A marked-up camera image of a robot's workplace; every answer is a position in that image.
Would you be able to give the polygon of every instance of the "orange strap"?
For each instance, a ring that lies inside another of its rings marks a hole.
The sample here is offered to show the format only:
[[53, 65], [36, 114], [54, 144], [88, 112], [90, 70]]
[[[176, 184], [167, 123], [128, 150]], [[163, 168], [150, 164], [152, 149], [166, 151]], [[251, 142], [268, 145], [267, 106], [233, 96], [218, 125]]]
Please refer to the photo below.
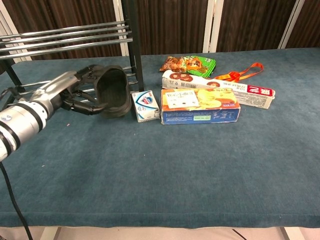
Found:
[[[241, 76], [241, 75], [245, 74], [246, 72], [248, 72], [250, 68], [260, 68], [260, 71]], [[244, 71], [241, 71], [241, 72], [231, 71], [228, 74], [216, 76], [214, 78], [218, 79], [218, 80], [224, 80], [224, 81], [228, 81], [228, 82], [237, 83], [242, 79], [247, 79], [247, 78], [250, 78], [254, 75], [257, 75], [257, 74], [261, 73], [263, 70], [264, 70], [264, 66], [259, 62], [255, 62], [250, 67], [245, 69]]]

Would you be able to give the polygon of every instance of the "teal fabric surface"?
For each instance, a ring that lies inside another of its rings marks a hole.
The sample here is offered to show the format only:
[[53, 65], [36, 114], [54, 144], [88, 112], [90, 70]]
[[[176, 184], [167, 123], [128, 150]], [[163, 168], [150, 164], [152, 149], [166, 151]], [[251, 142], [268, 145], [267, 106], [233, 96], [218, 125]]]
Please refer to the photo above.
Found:
[[[268, 110], [241, 106], [236, 123], [138, 123], [58, 110], [3, 161], [31, 226], [320, 227], [320, 48], [200, 54], [213, 76], [264, 71], [243, 81], [275, 89]], [[165, 55], [142, 57], [159, 100]], [[22, 62], [23, 83], [127, 57]], [[0, 88], [11, 86], [6, 73]], [[21, 223], [0, 177], [0, 226]]]

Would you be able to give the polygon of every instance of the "biscuit box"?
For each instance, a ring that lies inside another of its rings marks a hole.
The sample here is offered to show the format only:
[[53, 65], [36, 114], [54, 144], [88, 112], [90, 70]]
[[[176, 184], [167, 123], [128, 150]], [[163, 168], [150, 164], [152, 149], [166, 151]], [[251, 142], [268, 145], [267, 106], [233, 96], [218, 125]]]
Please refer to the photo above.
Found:
[[206, 79], [171, 70], [165, 71], [162, 75], [162, 87], [164, 89], [230, 88], [240, 104], [262, 109], [268, 109], [276, 95], [276, 91], [271, 88], [218, 79]]
[[135, 92], [131, 95], [138, 123], [160, 118], [159, 106], [151, 90]]
[[161, 90], [161, 123], [209, 124], [236, 122], [240, 105], [230, 88]]

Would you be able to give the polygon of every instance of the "dark brown curtain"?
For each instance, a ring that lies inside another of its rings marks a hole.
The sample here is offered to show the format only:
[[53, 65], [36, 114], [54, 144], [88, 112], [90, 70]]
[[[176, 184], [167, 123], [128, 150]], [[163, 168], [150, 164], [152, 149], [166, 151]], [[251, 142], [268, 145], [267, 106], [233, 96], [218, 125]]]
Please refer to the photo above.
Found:
[[[116, 21], [112, 0], [3, 0], [3, 3], [19, 33]], [[115, 44], [33, 56], [32, 59], [91, 58], [120, 55], [120, 45]]]
[[305, 0], [286, 48], [320, 47], [320, 1]]
[[142, 54], [202, 52], [208, 0], [136, 0], [136, 4]]
[[217, 52], [277, 49], [296, 0], [224, 0]]

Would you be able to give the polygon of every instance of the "white box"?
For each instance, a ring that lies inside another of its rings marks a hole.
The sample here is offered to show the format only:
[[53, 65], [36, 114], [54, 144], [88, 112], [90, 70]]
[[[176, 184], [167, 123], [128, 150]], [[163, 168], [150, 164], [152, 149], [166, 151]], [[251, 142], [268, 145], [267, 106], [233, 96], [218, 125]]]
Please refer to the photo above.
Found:
[[151, 90], [132, 93], [136, 119], [138, 123], [160, 119], [160, 111]]
[[240, 104], [268, 109], [275, 99], [276, 91], [271, 88], [247, 85], [243, 83], [223, 81], [218, 79], [205, 79], [200, 76], [167, 70], [162, 75], [162, 87], [164, 89], [232, 89]]

